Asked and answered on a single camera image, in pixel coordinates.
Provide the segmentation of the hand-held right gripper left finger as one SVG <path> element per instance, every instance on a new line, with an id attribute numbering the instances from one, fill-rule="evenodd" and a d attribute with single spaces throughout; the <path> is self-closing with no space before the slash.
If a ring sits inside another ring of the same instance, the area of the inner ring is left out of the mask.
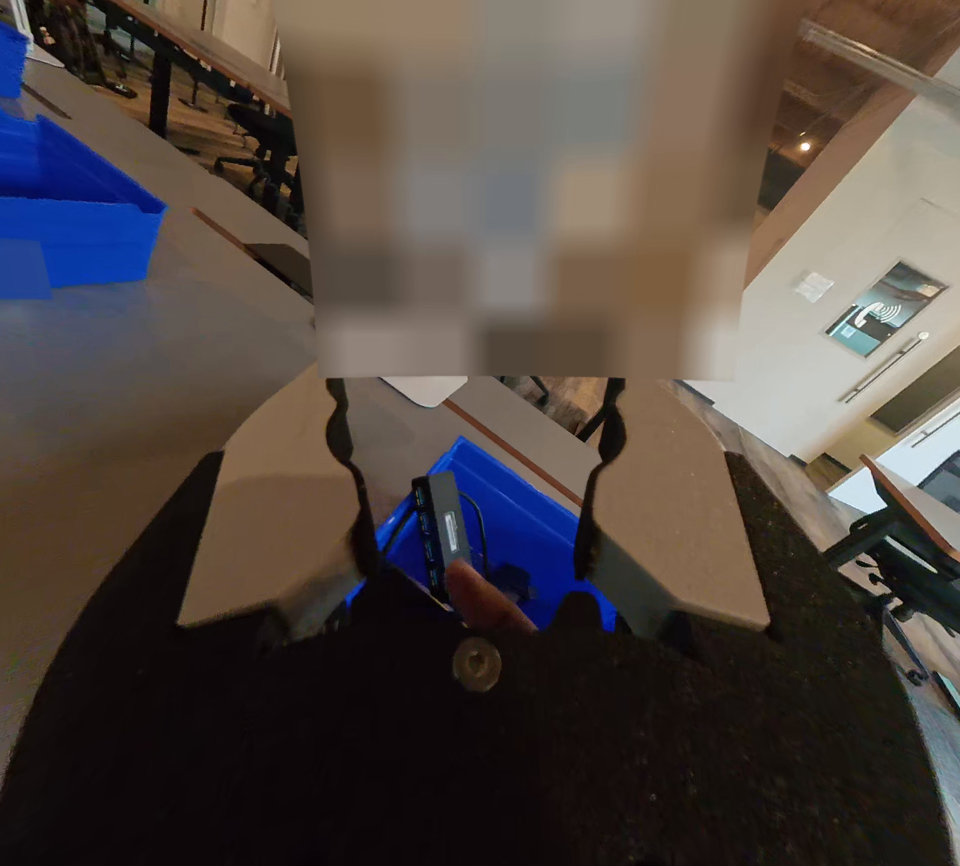
<path id="1" fill-rule="evenodd" d="M 303 640 L 377 573 L 349 407 L 342 379 L 295 379 L 226 443 L 179 627 L 268 612 Z"/>

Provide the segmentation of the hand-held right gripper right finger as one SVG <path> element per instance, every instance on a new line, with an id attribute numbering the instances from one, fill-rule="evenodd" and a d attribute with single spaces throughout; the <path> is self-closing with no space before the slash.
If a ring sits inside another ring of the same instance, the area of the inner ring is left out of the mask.
<path id="1" fill-rule="evenodd" d="M 634 635 L 684 614 L 764 632 L 762 582 L 720 442 L 665 383 L 610 379 L 573 552 Z"/>

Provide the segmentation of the blue plastic bin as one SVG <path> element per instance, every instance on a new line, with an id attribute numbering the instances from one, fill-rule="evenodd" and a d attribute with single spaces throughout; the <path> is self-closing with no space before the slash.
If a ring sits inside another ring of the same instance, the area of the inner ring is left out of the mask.
<path id="1" fill-rule="evenodd" d="M 472 441 L 458 438 L 420 475 L 450 471 L 460 491 L 472 551 L 472 567 L 508 596 L 537 631 L 572 625 L 615 632 L 618 611 L 596 587 L 573 571 L 578 521 L 566 508 L 522 479 Z M 376 616 L 448 620 L 461 632 L 499 634 L 469 628 L 449 604 L 431 595 L 412 495 L 405 496 L 376 527 L 380 573 L 353 588 L 332 614 L 330 628 Z M 524 635 L 507 632 L 508 635 Z"/>
<path id="2" fill-rule="evenodd" d="M 0 22 L 1 30 L 1 98 L 17 99 L 20 96 L 23 72 L 33 38 L 21 32 L 6 20 Z"/>
<path id="3" fill-rule="evenodd" d="M 37 242 L 54 288 L 144 280 L 167 204 L 48 117 L 1 116 L 2 239 Z"/>

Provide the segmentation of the person's right hand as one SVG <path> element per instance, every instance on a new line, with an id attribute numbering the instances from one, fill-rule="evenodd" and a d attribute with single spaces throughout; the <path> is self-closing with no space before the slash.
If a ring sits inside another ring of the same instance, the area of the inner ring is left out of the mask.
<path id="1" fill-rule="evenodd" d="M 450 605 L 471 629 L 524 635 L 538 631 L 534 622 L 508 596 L 463 560 L 447 567 L 445 585 Z"/>

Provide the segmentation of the black rectangular desk panel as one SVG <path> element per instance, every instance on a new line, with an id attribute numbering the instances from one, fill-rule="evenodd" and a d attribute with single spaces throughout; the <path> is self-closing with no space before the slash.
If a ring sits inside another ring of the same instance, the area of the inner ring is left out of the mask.
<path id="1" fill-rule="evenodd" d="M 299 295 L 313 300 L 311 265 L 304 254 L 284 243 L 251 243 L 246 251 Z"/>

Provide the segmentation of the glass panel with logo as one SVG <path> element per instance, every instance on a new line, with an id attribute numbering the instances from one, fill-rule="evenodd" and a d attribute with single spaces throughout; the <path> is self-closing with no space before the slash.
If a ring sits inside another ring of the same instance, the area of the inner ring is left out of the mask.
<path id="1" fill-rule="evenodd" d="M 869 357 L 951 288 L 903 260 L 856 297 L 824 335 L 860 357 Z"/>

